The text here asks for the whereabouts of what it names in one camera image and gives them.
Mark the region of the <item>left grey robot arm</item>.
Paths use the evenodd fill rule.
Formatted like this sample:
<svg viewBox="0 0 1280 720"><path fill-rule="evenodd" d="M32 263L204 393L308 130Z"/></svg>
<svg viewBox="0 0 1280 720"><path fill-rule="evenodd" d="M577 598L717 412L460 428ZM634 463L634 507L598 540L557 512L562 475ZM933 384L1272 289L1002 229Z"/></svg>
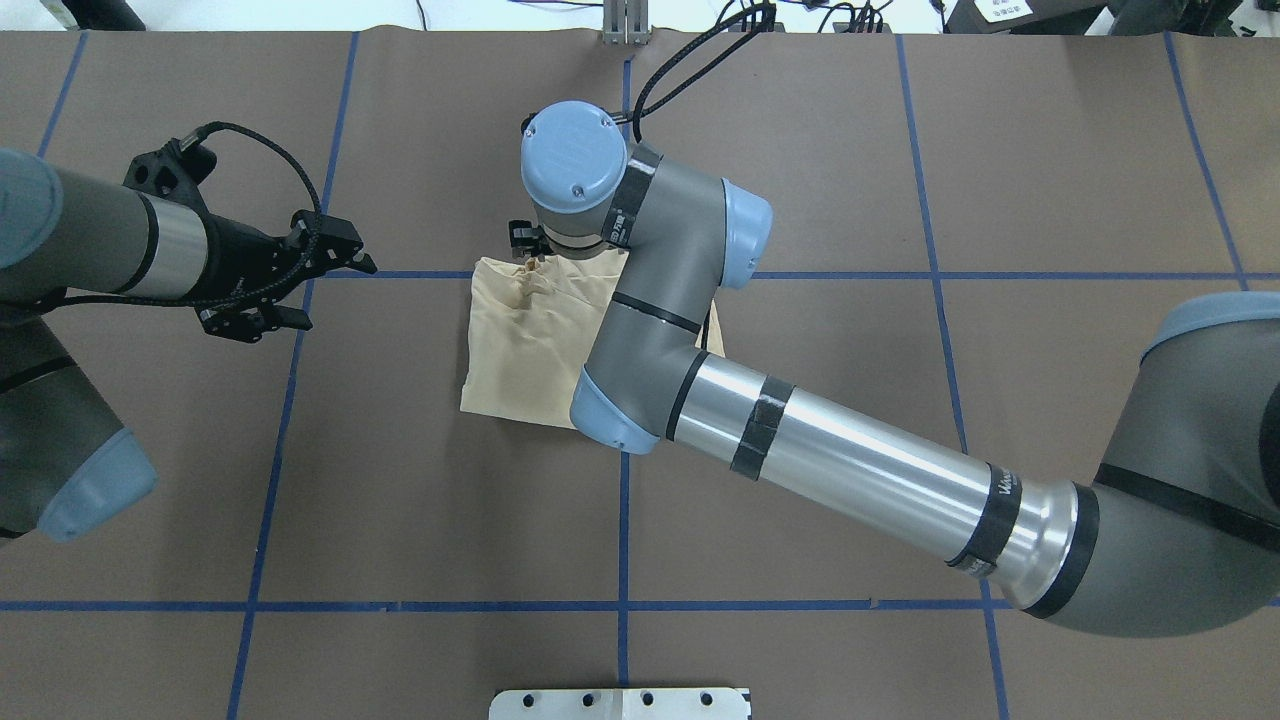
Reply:
<svg viewBox="0 0 1280 720"><path fill-rule="evenodd" d="M303 209L284 234L212 213L218 164L197 138L134 158L119 183L3 150L3 543L88 534L137 503L157 471L47 318L90 305L187 307L241 343L308 331L287 304L335 270L376 273L348 220Z"/></svg>

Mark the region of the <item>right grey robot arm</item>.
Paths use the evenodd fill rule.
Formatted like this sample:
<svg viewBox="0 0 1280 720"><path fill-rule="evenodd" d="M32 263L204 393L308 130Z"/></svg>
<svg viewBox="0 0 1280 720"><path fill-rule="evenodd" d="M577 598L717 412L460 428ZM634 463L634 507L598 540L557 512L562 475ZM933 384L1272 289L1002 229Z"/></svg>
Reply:
<svg viewBox="0 0 1280 720"><path fill-rule="evenodd" d="M627 141L618 117L554 102L521 128L535 223L511 243L626 254L570 406L595 442L662 439L916 546L1016 610L1098 635L1189 635L1277 596L1277 295L1180 304L1143 352L1094 478L1025 480L698 345L742 288L773 211Z"/></svg>

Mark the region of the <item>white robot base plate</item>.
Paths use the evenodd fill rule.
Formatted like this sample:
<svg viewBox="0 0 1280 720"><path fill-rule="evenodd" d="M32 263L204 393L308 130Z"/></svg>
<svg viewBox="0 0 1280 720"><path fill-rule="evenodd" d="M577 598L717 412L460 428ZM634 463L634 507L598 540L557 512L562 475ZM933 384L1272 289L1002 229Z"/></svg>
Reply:
<svg viewBox="0 0 1280 720"><path fill-rule="evenodd" d="M751 719L750 691L732 687L512 689L489 719Z"/></svg>

